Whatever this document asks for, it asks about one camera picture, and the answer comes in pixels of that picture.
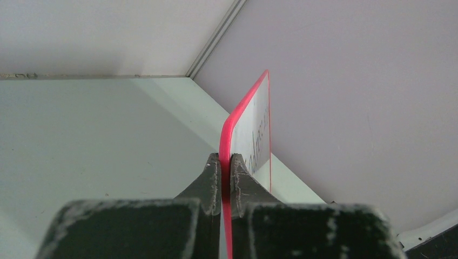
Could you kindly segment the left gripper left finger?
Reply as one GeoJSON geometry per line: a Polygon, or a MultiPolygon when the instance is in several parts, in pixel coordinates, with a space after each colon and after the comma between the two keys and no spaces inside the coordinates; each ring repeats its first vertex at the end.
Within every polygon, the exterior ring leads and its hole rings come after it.
{"type": "Polygon", "coordinates": [[[221,165],[172,199],[74,200],[55,215],[37,258],[218,258],[221,165]]]}

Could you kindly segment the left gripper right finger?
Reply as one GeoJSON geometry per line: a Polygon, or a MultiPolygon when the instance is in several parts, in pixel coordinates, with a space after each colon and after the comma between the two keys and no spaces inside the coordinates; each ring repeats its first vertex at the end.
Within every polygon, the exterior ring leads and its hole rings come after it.
{"type": "Polygon", "coordinates": [[[360,204],[283,203],[231,157],[233,258],[405,258],[388,218],[360,204]]]}

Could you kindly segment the pink framed whiteboard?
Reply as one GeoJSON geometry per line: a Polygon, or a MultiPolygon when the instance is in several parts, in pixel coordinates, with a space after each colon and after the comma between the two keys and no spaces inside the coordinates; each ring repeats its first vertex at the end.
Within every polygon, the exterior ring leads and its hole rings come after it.
{"type": "Polygon", "coordinates": [[[233,257],[230,164],[240,154],[248,174],[268,193],[272,189],[270,73],[265,70],[223,124],[219,145],[221,197],[227,257],[233,257]]]}

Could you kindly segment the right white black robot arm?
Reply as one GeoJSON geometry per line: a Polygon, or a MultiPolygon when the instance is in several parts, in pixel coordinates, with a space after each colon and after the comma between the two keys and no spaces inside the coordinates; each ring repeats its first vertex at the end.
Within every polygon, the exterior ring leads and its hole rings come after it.
{"type": "Polygon", "coordinates": [[[457,210],[398,235],[408,258],[457,258],[457,210]]]}

